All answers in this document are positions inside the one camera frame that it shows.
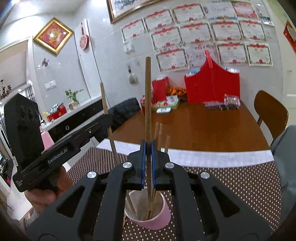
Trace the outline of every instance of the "orange flowers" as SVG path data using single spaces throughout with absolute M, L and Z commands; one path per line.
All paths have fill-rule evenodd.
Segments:
M 168 88 L 168 92 L 167 92 L 167 95 L 177 95 L 177 96 L 182 96 L 186 94 L 186 89 L 183 89 L 181 87 L 173 87 L 173 86 L 170 86 Z

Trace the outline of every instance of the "green plant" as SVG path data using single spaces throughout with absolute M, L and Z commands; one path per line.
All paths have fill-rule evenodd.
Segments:
M 68 90 L 68 91 L 65 91 L 65 93 L 66 93 L 66 96 L 68 96 L 68 99 L 72 99 L 74 102 L 76 102 L 77 101 L 76 95 L 81 91 L 83 90 L 75 91 L 72 93 L 71 90 Z

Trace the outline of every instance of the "wooden table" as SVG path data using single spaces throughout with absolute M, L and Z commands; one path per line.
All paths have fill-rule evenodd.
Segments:
M 152 113 L 163 124 L 162 147 L 170 135 L 170 148 L 182 150 L 238 152 L 268 150 L 268 143 L 244 104 L 239 110 L 207 110 L 203 104 L 181 103 L 167 115 Z M 115 140 L 140 144 L 145 138 L 145 116 L 138 112 L 114 133 Z

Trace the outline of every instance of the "chandelier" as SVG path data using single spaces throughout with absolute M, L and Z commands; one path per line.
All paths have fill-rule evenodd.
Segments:
M 11 86 L 10 85 L 7 86 L 7 90 L 5 92 L 6 87 L 3 86 L 3 81 L 4 80 L 1 80 L 1 83 L 2 83 L 2 93 L 0 91 L 0 101 L 3 100 L 5 97 L 7 97 L 11 93 Z

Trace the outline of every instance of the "light switch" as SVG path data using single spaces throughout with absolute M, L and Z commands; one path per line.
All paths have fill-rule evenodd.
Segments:
M 133 51 L 133 45 L 131 43 L 128 43 L 124 45 L 123 50 L 126 53 L 130 53 L 131 51 Z
M 53 80 L 53 81 L 51 81 L 49 83 L 46 83 L 44 86 L 45 86 L 46 91 L 49 91 L 49 90 L 51 90 L 53 88 L 56 88 L 57 84 L 55 83 L 55 80 Z

